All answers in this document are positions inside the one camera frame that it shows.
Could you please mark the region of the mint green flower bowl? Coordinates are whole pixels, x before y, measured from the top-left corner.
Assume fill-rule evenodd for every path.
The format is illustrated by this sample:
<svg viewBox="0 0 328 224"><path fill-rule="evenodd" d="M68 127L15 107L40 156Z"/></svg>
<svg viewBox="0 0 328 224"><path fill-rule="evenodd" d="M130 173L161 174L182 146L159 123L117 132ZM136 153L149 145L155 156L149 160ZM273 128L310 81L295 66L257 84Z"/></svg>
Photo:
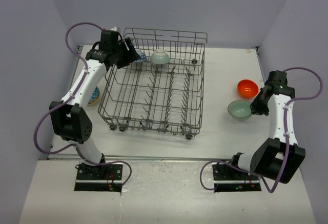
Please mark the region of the mint green flower bowl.
<svg viewBox="0 0 328 224"><path fill-rule="evenodd" d="M227 111L237 121L246 121L252 116L250 105L247 100L236 100L228 105Z"/></svg>

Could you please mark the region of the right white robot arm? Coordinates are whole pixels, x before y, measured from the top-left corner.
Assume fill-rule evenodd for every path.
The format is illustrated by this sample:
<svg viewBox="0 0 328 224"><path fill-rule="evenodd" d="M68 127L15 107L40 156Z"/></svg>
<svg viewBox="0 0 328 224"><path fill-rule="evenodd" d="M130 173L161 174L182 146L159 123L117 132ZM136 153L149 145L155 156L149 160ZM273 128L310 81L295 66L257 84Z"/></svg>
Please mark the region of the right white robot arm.
<svg viewBox="0 0 328 224"><path fill-rule="evenodd" d="M252 154L237 153L232 157L229 175L241 179L247 172L279 180L287 184L305 158L305 149L298 146L293 127L295 89L288 86L286 73L271 71L250 104L253 115L270 118L269 137Z"/></svg>

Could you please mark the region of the orange bowl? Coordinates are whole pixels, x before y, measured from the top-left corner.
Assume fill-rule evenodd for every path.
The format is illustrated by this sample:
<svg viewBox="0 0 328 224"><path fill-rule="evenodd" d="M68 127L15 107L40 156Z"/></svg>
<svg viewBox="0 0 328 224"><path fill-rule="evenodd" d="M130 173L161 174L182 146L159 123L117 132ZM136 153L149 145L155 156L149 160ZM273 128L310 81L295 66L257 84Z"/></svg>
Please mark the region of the orange bowl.
<svg viewBox="0 0 328 224"><path fill-rule="evenodd" d="M258 94L259 88L252 80L243 79L237 84L237 92L242 98L250 99Z"/></svg>

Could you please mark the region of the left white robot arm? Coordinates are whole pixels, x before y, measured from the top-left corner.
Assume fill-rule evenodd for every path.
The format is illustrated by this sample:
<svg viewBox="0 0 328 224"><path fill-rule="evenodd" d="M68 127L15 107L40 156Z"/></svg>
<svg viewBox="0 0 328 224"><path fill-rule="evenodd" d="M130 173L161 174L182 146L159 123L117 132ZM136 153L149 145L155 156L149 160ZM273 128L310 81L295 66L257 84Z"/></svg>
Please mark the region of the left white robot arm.
<svg viewBox="0 0 328 224"><path fill-rule="evenodd" d="M137 59L139 54L129 37L123 38L114 30L102 30L100 41L87 52L85 66L69 92L61 101L50 104L54 133L71 142L84 163L90 165L88 173L95 179L102 179L107 167L91 137L93 125L86 107L94 89L112 67L120 69Z"/></svg>

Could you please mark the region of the pale blue dotted bowl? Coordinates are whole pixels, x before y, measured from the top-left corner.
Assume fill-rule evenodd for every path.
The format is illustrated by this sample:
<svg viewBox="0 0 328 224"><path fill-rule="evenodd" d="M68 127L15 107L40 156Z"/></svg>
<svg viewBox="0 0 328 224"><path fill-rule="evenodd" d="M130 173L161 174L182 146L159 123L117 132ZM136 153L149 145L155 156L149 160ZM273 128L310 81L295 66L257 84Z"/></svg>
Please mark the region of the pale blue dotted bowl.
<svg viewBox="0 0 328 224"><path fill-rule="evenodd" d="M150 57L150 62L153 64L168 64L170 62L169 55L165 52L164 49L156 49Z"/></svg>

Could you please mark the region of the blue zigzag patterned bowl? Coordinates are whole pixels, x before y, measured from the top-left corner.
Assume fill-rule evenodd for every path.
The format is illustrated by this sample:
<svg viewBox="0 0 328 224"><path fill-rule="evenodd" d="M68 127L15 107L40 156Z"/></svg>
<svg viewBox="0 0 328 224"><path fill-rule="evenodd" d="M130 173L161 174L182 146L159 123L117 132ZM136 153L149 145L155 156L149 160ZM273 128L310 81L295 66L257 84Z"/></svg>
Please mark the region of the blue zigzag patterned bowl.
<svg viewBox="0 0 328 224"><path fill-rule="evenodd" d="M146 63L148 61L148 58L143 51L140 49L136 49L135 51L139 55L139 58L134 61L135 63Z"/></svg>

